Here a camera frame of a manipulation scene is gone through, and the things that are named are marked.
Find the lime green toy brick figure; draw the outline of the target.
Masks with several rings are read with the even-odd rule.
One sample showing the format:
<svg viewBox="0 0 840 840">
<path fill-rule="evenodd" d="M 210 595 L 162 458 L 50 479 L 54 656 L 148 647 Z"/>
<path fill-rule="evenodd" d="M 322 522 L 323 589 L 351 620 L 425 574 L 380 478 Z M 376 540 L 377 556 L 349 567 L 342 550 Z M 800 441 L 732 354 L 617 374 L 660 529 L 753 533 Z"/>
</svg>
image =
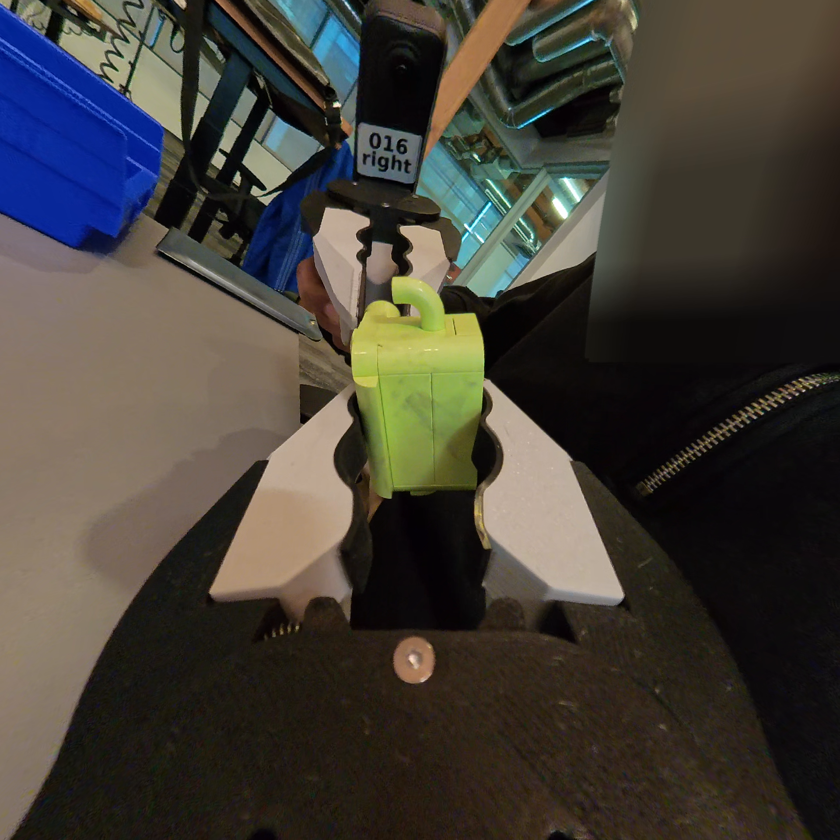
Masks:
<svg viewBox="0 0 840 840">
<path fill-rule="evenodd" d="M 371 487 L 382 498 L 475 490 L 485 370 L 476 315 L 447 314 L 411 277 L 392 279 L 392 299 L 402 317 L 359 326 L 351 344 Z"/>
</svg>

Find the person's right forearm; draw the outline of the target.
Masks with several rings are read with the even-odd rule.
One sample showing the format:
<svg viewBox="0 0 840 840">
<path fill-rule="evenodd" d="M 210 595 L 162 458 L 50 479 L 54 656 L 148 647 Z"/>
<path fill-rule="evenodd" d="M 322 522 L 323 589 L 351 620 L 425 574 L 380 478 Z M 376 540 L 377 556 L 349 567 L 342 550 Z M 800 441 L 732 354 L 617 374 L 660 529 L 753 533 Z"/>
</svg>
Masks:
<svg viewBox="0 0 840 840">
<path fill-rule="evenodd" d="M 473 313 L 485 346 L 486 373 L 514 396 L 538 385 L 561 389 L 585 372 L 585 331 L 595 254 L 577 266 L 514 287 L 495 298 L 467 287 L 443 289 L 447 313 Z"/>
</svg>

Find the blue plastic bin white tag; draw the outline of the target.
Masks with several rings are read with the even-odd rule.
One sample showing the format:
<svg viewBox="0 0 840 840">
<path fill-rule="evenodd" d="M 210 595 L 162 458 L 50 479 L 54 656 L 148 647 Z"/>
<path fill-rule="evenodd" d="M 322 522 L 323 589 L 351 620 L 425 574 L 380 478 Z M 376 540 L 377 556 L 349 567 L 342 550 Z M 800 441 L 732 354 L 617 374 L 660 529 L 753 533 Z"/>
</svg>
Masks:
<svg viewBox="0 0 840 840">
<path fill-rule="evenodd" d="M 164 129 L 5 7 L 1 210 L 72 248 L 119 239 L 161 171 Z"/>
</svg>

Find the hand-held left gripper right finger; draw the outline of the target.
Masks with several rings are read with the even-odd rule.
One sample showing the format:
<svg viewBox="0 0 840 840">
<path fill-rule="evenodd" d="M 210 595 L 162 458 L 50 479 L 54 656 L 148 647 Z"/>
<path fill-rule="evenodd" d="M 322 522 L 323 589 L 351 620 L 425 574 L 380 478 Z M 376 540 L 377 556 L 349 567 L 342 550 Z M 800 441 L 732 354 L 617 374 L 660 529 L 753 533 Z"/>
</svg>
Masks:
<svg viewBox="0 0 840 840">
<path fill-rule="evenodd" d="M 488 603 L 510 598 L 536 627 L 550 602 L 615 606 L 624 599 L 571 457 L 485 380 L 480 430 L 493 459 L 476 491 L 476 527 L 490 556 Z"/>
</svg>

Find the person's right hand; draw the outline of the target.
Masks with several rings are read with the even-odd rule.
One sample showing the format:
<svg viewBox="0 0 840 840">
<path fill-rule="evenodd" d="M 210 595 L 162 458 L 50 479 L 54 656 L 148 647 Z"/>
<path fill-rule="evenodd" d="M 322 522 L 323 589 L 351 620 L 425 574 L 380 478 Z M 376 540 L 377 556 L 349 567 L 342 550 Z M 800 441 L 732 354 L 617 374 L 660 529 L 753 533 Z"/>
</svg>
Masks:
<svg viewBox="0 0 840 840">
<path fill-rule="evenodd" d="M 350 349 L 342 341 L 340 319 L 318 273 L 312 256 L 297 266 L 299 304 L 317 321 L 322 336 L 338 353 L 349 357 Z"/>
</svg>

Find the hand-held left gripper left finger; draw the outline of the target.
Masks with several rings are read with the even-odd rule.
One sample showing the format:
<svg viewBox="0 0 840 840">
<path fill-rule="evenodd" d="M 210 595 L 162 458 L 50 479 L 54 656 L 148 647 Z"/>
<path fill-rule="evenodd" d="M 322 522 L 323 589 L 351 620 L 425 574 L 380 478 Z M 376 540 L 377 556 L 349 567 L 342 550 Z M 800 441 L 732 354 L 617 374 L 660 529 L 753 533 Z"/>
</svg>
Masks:
<svg viewBox="0 0 840 840">
<path fill-rule="evenodd" d="M 216 602 L 277 599 L 288 618 L 328 596 L 350 616 L 371 567 L 360 477 L 367 462 L 353 387 L 269 457 L 209 590 Z"/>
</svg>

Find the silver ventilation duct pipes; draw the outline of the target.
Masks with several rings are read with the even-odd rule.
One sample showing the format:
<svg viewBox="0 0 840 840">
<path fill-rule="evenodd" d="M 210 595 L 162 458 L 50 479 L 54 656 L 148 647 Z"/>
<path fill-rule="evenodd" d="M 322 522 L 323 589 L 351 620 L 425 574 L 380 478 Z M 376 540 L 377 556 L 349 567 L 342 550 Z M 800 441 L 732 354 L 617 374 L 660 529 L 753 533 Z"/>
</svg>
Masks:
<svg viewBox="0 0 840 840">
<path fill-rule="evenodd" d="M 478 82 L 500 124 L 521 130 L 586 93 L 623 84 L 641 8 L 558 1 L 525 12 Z"/>
</svg>

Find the blue cloth bag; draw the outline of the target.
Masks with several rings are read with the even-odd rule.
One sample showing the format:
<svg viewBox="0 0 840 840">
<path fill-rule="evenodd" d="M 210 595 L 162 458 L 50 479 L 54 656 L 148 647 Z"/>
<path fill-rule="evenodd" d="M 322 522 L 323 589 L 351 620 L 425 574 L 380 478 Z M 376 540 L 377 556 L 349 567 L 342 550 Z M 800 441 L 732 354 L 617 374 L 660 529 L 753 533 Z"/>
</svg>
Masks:
<svg viewBox="0 0 840 840">
<path fill-rule="evenodd" d="M 302 226 L 300 204 L 310 193 L 353 173 L 348 141 L 316 152 L 281 185 L 259 218 L 242 270 L 281 293 L 298 292 L 298 265 L 313 254 L 312 237 Z"/>
</svg>

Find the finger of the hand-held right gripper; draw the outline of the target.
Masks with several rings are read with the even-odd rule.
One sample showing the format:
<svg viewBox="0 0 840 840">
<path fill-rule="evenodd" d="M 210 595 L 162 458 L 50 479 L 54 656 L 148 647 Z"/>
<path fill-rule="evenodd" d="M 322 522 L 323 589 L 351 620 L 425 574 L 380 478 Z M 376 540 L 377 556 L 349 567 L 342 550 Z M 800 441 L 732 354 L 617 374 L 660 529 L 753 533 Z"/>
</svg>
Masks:
<svg viewBox="0 0 840 840">
<path fill-rule="evenodd" d="M 370 219 L 344 208 L 326 208 L 313 236 L 314 258 L 339 315 L 341 340 L 348 347 L 373 302 L 366 278 Z"/>
<path fill-rule="evenodd" d="M 441 233 L 423 225 L 401 225 L 397 230 L 410 244 L 406 256 L 409 269 L 398 270 L 394 277 L 421 280 L 439 294 L 452 264 Z"/>
</svg>

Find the black frame wooden table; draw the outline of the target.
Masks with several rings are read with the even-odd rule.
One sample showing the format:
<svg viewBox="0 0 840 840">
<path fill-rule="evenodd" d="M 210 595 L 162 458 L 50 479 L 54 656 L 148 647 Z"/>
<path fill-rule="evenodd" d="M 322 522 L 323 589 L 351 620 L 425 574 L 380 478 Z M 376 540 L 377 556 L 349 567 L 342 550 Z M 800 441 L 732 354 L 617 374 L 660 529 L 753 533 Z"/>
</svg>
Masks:
<svg viewBox="0 0 840 840">
<path fill-rule="evenodd" d="M 201 242 L 218 212 L 249 233 L 263 187 L 245 156 L 266 115 L 324 146 L 350 135 L 329 79 L 271 2 L 156 2 L 184 37 L 182 160 L 154 215 L 180 228 L 201 201 L 189 236 Z"/>
</svg>

